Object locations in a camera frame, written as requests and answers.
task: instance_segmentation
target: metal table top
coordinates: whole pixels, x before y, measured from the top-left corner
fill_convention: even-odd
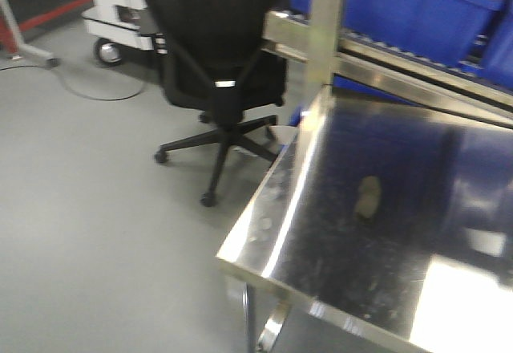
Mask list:
[[[226,273],[397,352],[511,351],[513,130],[326,88]]]

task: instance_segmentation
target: blue bin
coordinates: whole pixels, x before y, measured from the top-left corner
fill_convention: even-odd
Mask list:
[[[513,0],[508,2],[479,64],[483,67],[483,78],[513,88]]]
[[[309,13],[310,0],[290,0]],[[372,39],[455,67],[500,0],[346,0],[344,25]]]

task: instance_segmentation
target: cable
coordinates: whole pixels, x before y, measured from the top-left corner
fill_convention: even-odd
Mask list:
[[[129,96],[123,96],[123,97],[120,97],[120,98],[103,99],[103,98],[96,98],[94,96],[83,94],[80,91],[76,91],[66,81],[66,79],[63,76],[63,74],[61,74],[60,72],[58,72],[54,68],[47,68],[47,67],[35,66],[35,65],[27,64],[27,65],[21,65],[21,66],[12,66],[12,67],[0,68],[0,71],[16,70],[16,69],[20,69],[20,68],[36,68],[36,69],[39,69],[39,70],[49,71],[52,75],[54,75],[57,78],[57,80],[60,83],[61,87],[63,87],[66,91],[70,92],[72,95],[78,96],[79,98],[82,98],[82,99],[93,100],[93,101],[96,101],[96,102],[119,102],[121,100],[127,100],[127,99],[131,99],[131,98],[135,98],[138,95],[141,95],[144,92],[144,90],[146,89],[147,82],[149,80],[149,74],[150,74],[149,67],[147,67],[146,71],[145,71],[143,82],[142,82],[139,90],[134,92],[133,94],[130,94]]]

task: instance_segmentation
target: floor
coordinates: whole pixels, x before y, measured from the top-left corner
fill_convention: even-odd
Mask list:
[[[78,17],[35,35],[75,90],[116,98],[144,77],[132,61],[98,65]],[[286,122],[301,71],[291,70],[286,106],[248,118],[276,112]],[[0,89],[0,352],[234,351],[214,256],[267,162],[232,151],[220,203],[207,209],[198,199],[214,146],[152,160],[158,144],[207,129],[197,112],[164,101],[154,74],[122,102],[80,99],[39,69],[0,72]],[[265,142],[263,131],[253,138]],[[260,325],[271,302],[259,294]],[[294,312],[277,351],[379,350]]]

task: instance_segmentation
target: machine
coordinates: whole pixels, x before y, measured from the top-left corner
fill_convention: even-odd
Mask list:
[[[108,66],[123,61],[119,45],[153,49],[151,39],[141,37],[134,21],[139,11],[146,9],[144,0],[94,0],[95,6],[83,13],[87,31],[98,36],[94,46],[97,60]]]

